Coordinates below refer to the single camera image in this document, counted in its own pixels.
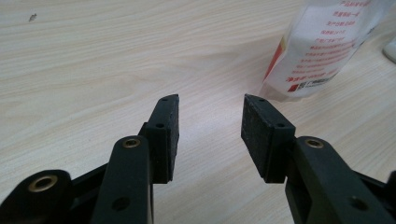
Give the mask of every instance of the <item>wood grain surface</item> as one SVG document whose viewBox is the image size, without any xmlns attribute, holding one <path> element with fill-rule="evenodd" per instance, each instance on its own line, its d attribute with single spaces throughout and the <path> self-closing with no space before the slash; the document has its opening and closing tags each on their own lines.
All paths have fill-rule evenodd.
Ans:
<svg viewBox="0 0 396 224">
<path fill-rule="evenodd" d="M 25 177 L 76 178 L 137 134 L 178 93 L 174 181 L 155 186 L 156 223 L 292 223 L 284 185 L 266 185 L 240 138 L 245 93 L 258 94 L 299 1 L 0 2 L 0 201 Z M 396 7 L 328 85 L 273 102 L 297 136 L 330 142 L 352 169 L 396 170 Z"/>
</svg>

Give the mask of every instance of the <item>black plastic part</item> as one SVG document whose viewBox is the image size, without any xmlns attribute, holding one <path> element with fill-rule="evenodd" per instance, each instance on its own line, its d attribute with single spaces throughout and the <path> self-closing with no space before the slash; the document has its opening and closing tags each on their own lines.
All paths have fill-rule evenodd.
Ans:
<svg viewBox="0 0 396 224">
<path fill-rule="evenodd" d="M 241 136 L 266 183 L 283 183 L 295 127 L 268 101 L 245 95 Z"/>
<path fill-rule="evenodd" d="M 64 223 L 90 222 L 106 168 L 107 164 L 104 164 L 72 181 L 75 200 Z"/>
<path fill-rule="evenodd" d="M 149 142 L 119 140 L 107 164 L 91 223 L 152 223 Z"/>
<path fill-rule="evenodd" d="M 166 184 L 173 179 L 178 142 L 178 95 L 158 101 L 140 133 L 150 142 L 153 184 Z"/>
<path fill-rule="evenodd" d="M 62 223 L 73 202 L 70 175 L 48 170 L 24 179 L 0 207 L 0 223 Z"/>
<path fill-rule="evenodd" d="M 312 200 L 309 214 L 296 219 L 306 217 L 306 223 L 394 223 L 381 202 L 326 141 L 299 137 L 292 157 Z"/>
</svg>

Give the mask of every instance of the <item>screw hole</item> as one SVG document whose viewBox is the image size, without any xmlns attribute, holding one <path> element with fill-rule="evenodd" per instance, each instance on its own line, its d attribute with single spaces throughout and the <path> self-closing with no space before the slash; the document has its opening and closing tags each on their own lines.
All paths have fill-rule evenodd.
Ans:
<svg viewBox="0 0 396 224">
<path fill-rule="evenodd" d="M 140 140 L 139 139 L 127 139 L 122 143 L 123 147 L 137 147 L 140 145 Z"/>
<path fill-rule="evenodd" d="M 315 139 L 306 139 L 305 143 L 309 146 L 309 147 L 315 147 L 315 148 L 323 148 L 324 145 L 322 142 L 315 140 Z"/>
<path fill-rule="evenodd" d="M 111 208 L 113 209 L 113 210 L 116 210 L 116 211 L 122 211 L 122 210 L 124 210 L 125 208 L 127 208 L 128 206 L 129 206 L 129 203 L 130 203 L 130 201 L 129 201 L 129 198 L 127 198 L 127 197 L 121 197 L 121 198 L 118 198 L 118 199 L 116 199 L 114 202 L 113 202 L 113 204 L 111 205 Z"/>
<path fill-rule="evenodd" d="M 352 205 L 352 207 L 361 211 L 366 211 L 369 209 L 369 206 L 362 199 L 357 198 L 356 196 L 352 196 L 349 198 L 349 204 Z"/>
<path fill-rule="evenodd" d="M 56 175 L 44 175 L 34 180 L 28 187 L 31 192 L 41 192 L 52 188 L 58 181 Z"/>
</svg>

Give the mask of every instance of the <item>mounting hole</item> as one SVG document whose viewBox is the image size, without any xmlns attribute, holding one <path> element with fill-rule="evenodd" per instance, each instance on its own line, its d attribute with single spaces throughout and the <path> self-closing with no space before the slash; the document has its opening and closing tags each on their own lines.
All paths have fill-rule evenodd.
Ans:
<svg viewBox="0 0 396 224">
<path fill-rule="evenodd" d="M 122 211 L 129 206 L 129 198 L 128 197 L 121 197 L 116 199 L 113 204 L 111 204 L 111 208 L 116 211 Z"/>
<path fill-rule="evenodd" d="M 305 143 L 309 146 L 309 147 L 315 147 L 315 148 L 323 148 L 324 145 L 322 142 L 316 140 L 316 139 L 306 139 Z"/>
<path fill-rule="evenodd" d="M 127 139 L 122 143 L 123 147 L 137 147 L 139 145 L 140 145 L 140 140 L 135 138 Z"/>
<path fill-rule="evenodd" d="M 352 207 L 359 209 L 361 211 L 366 211 L 369 209 L 369 206 L 367 205 L 367 203 L 365 203 L 362 199 L 356 197 L 356 196 L 352 196 L 350 198 L 348 198 L 349 200 L 349 204 L 352 205 Z"/>
<path fill-rule="evenodd" d="M 31 192 L 41 192 L 52 188 L 57 181 L 58 176 L 56 175 L 44 175 L 30 183 L 28 189 Z"/>
</svg>

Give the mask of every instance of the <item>light wood tabletop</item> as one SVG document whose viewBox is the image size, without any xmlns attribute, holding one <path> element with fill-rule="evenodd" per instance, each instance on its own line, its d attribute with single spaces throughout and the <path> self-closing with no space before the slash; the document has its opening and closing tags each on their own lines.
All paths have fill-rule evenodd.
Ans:
<svg viewBox="0 0 396 224">
<path fill-rule="evenodd" d="M 1 1 L 0 201 L 25 177 L 72 178 L 108 162 L 158 99 L 178 93 L 174 180 L 154 187 L 156 223 L 292 223 L 284 185 L 260 178 L 240 137 L 304 1 Z M 274 106 L 296 136 L 327 140 L 354 170 L 396 170 L 396 7 L 328 84 Z"/>
</svg>

